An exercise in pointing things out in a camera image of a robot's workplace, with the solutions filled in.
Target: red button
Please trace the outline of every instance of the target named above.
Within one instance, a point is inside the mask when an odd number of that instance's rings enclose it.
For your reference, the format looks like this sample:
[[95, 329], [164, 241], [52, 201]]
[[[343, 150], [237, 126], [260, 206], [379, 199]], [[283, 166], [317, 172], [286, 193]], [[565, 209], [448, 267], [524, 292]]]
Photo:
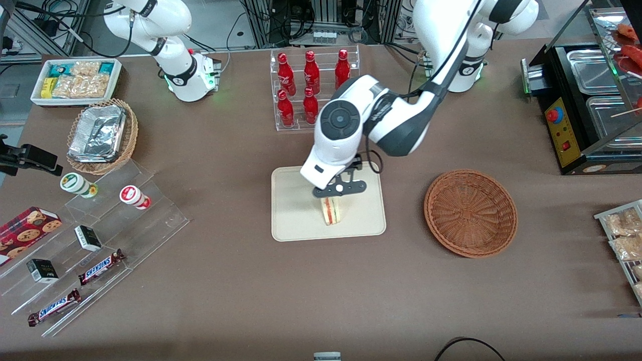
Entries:
[[546, 120], [550, 121], [551, 123], [556, 121], [559, 116], [560, 114], [555, 109], [551, 109], [548, 112], [546, 112]]

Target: yellow control panel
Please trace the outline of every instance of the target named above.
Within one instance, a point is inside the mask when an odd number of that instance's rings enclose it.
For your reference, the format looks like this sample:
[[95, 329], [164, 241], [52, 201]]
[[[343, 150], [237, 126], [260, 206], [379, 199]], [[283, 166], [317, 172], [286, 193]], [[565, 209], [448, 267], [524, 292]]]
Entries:
[[577, 145], [573, 128], [566, 115], [566, 108], [562, 98], [553, 103], [546, 112], [546, 123], [548, 131], [551, 133], [557, 158], [560, 160], [562, 167], [571, 164], [581, 155], [580, 147]]

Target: red cookie box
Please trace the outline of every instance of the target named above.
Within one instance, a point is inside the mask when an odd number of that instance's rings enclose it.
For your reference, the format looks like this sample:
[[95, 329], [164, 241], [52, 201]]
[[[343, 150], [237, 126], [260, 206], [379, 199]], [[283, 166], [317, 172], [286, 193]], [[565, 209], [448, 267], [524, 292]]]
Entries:
[[0, 266], [60, 227], [60, 217], [31, 207], [0, 227]]

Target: brown wicker basket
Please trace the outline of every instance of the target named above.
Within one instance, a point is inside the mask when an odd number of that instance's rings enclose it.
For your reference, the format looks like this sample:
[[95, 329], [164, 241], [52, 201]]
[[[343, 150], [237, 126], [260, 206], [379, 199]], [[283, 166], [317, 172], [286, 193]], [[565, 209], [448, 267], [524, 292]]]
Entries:
[[[132, 157], [132, 153], [134, 152], [134, 148], [136, 147], [136, 137], [138, 136], [138, 120], [136, 119], [136, 114], [134, 114], [132, 108], [130, 108], [127, 103], [119, 99], [101, 101], [100, 103], [90, 105], [90, 107], [106, 107], [109, 105], [118, 105], [127, 111], [125, 130], [123, 132], [123, 139], [121, 141], [121, 153], [118, 159], [116, 159], [112, 163], [80, 163], [73, 161], [71, 158], [69, 158], [69, 156], [67, 156], [67, 161], [69, 162], [69, 164], [71, 164], [71, 167], [79, 172], [90, 173], [94, 175], [103, 175], [110, 170], [122, 167], [127, 162], [127, 160]], [[69, 136], [67, 137], [67, 146], [71, 146], [71, 141], [74, 139], [74, 135], [76, 134], [76, 127], [78, 126], [78, 120], [80, 119], [80, 114], [76, 117], [76, 121], [71, 126], [71, 131], [69, 132]]]
[[476, 170], [437, 177], [426, 192], [424, 216], [442, 245], [470, 258], [500, 253], [517, 232], [517, 209], [508, 191]]

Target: snickers bar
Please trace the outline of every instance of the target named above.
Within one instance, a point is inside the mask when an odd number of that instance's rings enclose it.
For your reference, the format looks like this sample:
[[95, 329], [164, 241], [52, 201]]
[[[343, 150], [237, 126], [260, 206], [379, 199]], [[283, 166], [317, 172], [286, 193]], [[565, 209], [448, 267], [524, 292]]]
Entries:
[[125, 258], [125, 256], [119, 248], [116, 252], [110, 254], [109, 257], [102, 260], [99, 264], [93, 266], [87, 272], [79, 275], [78, 279], [80, 279], [80, 284], [82, 286], [86, 285], [87, 283], [89, 283], [89, 281], [91, 281], [91, 279], [100, 276], [106, 270], [112, 268], [114, 265], [116, 265], [116, 263], [120, 262], [123, 258]]
[[78, 290], [74, 288], [70, 294], [50, 304], [47, 308], [43, 308], [40, 312], [35, 312], [29, 315], [29, 327], [34, 327], [54, 313], [62, 311], [63, 308], [70, 304], [80, 303], [80, 301], [80, 293], [78, 293]]

